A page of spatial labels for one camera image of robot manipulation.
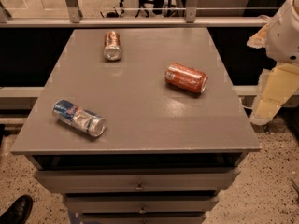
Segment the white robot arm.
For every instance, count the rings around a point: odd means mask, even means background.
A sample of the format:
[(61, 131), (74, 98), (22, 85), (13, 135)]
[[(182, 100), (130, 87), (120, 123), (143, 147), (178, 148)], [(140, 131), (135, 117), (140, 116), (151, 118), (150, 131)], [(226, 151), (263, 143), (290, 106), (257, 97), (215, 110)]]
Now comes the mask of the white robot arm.
[(276, 62), (260, 74), (249, 117), (252, 124), (265, 125), (299, 90), (299, 0), (286, 0), (247, 45), (265, 48), (266, 56)]

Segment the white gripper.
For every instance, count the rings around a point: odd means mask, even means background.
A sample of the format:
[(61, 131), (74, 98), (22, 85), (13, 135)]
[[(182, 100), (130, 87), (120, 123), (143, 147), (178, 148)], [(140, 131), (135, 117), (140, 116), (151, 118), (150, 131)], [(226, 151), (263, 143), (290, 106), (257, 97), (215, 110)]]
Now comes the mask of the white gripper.
[(299, 0), (286, 0), (269, 25), (249, 38), (247, 46), (265, 47), (269, 58), (277, 62), (264, 69), (257, 85), (249, 121), (254, 125), (270, 122), (280, 108), (299, 90)]

